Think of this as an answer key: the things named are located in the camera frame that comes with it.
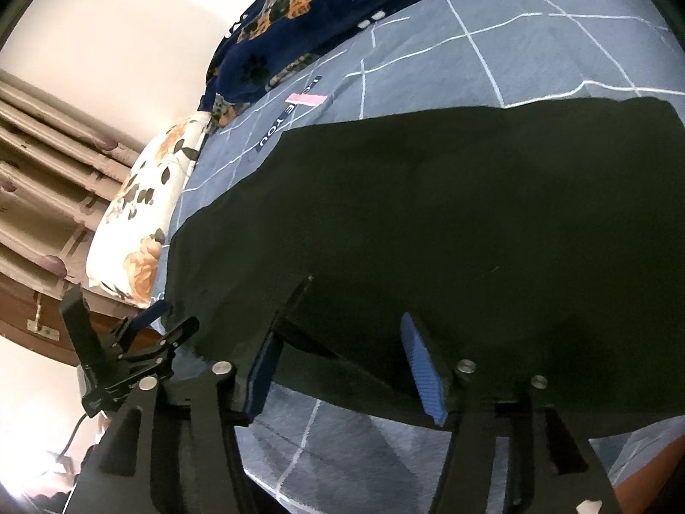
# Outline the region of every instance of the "black fabric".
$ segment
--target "black fabric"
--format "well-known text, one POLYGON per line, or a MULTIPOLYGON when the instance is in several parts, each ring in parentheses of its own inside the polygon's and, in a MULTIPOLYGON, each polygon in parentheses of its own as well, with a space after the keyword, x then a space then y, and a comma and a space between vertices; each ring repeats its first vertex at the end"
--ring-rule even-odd
POLYGON ((685 412, 684 174, 682 123, 651 98, 288 131, 174 235, 165 323, 197 317, 194 353, 231 360, 311 274, 298 325, 376 359, 396 393, 287 348, 275 380, 296 391, 423 424, 399 339, 417 311, 493 398, 543 374, 562 409, 673 417, 685 412))

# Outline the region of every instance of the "screw head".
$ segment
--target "screw head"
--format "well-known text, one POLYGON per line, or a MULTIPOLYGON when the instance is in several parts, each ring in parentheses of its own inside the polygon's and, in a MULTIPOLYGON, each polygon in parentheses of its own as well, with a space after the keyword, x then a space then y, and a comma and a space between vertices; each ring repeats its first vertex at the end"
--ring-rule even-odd
POLYGON ((460 371, 460 373, 470 375, 475 371, 475 363, 470 359, 462 359, 457 364, 457 370, 460 371))
POLYGON ((233 365, 227 361, 218 361, 211 366, 211 372, 215 375, 227 375, 233 370, 233 365))
POLYGON ((157 386, 157 379, 155 377, 144 377, 138 383, 138 388, 142 391, 151 391, 155 386, 157 386))
POLYGON ((532 384, 535 388, 544 390, 547 388, 547 379, 542 375, 535 375, 532 379, 530 379, 530 384, 532 384))

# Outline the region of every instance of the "bed sheet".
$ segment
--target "bed sheet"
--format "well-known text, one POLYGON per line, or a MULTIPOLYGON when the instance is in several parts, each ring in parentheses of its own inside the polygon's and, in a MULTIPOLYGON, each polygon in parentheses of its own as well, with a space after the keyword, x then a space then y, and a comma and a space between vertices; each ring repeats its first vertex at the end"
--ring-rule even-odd
MULTIPOLYGON (((650 0, 424 0, 360 32, 209 137, 170 235, 304 125, 454 106, 593 96, 669 101, 685 122, 685 54, 650 0), (286 102, 320 101, 317 105, 286 102)), ((167 248, 155 296, 163 297, 167 248)), ((189 352, 177 377, 204 367, 189 352)), ((685 417, 593 442, 614 485, 685 434, 685 417)), ((360 415, 274 385, 238 433, 245 469, 293 513, 428 512, 449 435, 360 415)), ((506 439, 490 514, 506 483, 506 439)))

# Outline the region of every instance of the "pillow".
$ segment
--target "pillow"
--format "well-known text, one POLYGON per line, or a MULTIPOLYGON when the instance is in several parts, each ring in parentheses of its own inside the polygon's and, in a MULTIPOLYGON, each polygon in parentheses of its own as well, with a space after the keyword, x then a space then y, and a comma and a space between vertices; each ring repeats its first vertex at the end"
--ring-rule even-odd
POLYGON ((100 222, 86 274, 122 301, 146 308, 176 201, 193 172, 208 112, 197 112, 155 137, 140 154, 100 222))

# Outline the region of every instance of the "navy floral blanket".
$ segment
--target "navy floral blanket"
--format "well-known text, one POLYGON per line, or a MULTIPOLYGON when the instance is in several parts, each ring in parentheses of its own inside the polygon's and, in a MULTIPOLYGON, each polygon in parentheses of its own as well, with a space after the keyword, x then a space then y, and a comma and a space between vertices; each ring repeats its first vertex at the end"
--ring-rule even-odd
POLYGON ((218 46, 200 111, 224 127, 273 87, 373 21, 420 0, 257 0, 218 46))

